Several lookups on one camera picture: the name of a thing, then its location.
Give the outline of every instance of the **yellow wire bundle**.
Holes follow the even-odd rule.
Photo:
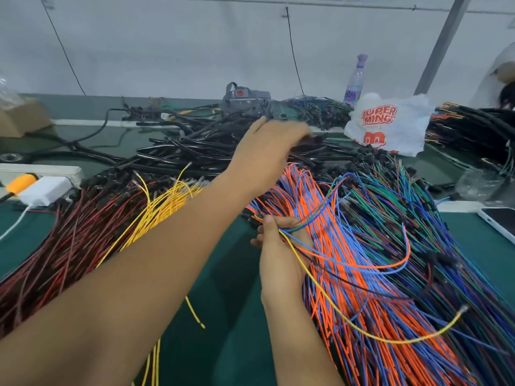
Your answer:
[[[99,267],[100,264],[106,259],[106,257],[111,254],[113,249],[117,246],[119,241],[124,238],[125,234],[132,228],[134,225],[134,230],[132,234],[127,238],[123,246],[120,250],[125,249],[127,246],[131,245],[134,241],[138,240],[142,235],[147,233],[151,228],[158,225],[160,222],[163,222],[170,215],[175,213],[179,208],[183,207],[184,204],[195,195],[198,195],[202,189],[208,185],[208,181],[181,181],[179,180],[181,175],[186,170],[184,168],[177,180],[174,183],[174,186],[165,191],[163,194],[157,196],[153,200],[151,199],[151,194],[145,184],[143,178],[137,174],[139,180],[141,181],[141,185],[138,184],[138,187],[145,193],[147,197],[147,206],[145,209],[139,213],[139,215],[131,222],[129,227],[125,230],[125,232],[114,242],[111,248],[107,251],[104,257],[100,260],[96,267]],[[185,298],[190,311],[195,318],[195,320],[200,324],[202,328],[205,328],[204,324],[200,322],[200,319],[197,317],[193,307],[191,306],[190,300],[188,297]],[[153,348],[150,355],[147,357],[147,364],[145,367],[145,373],[143,375],[142,386],[147,382],[148,371],[150,368],[150,358],[152,357],[152,375],[151,375],[151,385],[159,386],[159,351],[161,349],[161,339],[158,340],[157,344]]]

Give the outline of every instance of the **white phone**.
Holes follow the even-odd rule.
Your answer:
[[[515,209],[509,207],[483,207],[480,208],[477,214],[515,244]]]

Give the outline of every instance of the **hand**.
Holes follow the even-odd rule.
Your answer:
[[[274,217],[266,215],[263,225],[257,228],[257,238],[250,240],[254,246],[262,248],[260,260],[261,297],[301,298],[302,283],[306,270],[300,265],[289,244],[283,242],[278,227],[293,228],[301,224],[295,217]],[[305,228],[293,232],[293,236],[307,246],[313,247],[313,241]],[[290,239],[293,245],[303,249],[299,242]],[[299,254],[305,266],[310,262]]]
[[[290,149],[310,133],[306,123],[266,121],[263,116],[248,129],[236,147],[225,173],[250,199],[267,192],[281,177]]]

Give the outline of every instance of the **metal pole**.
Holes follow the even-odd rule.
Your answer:
[[[447,53],[447,49],[458,30],[469,4],[470,0],[454,0],[454,4],[449,11],[446,22],[443,24],[440,36],[436,40],[433,52],[429,57],[428,64],[425,65],[414,95],[428,93],[429,87],[435,79],[436,72]]]

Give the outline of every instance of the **phone screen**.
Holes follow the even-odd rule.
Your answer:
[[[500,226],[504,227],[513,236],[515,236],[515,209],[503,208],[482,208],[483,213],[488,215],[492,220],[496,221]]]

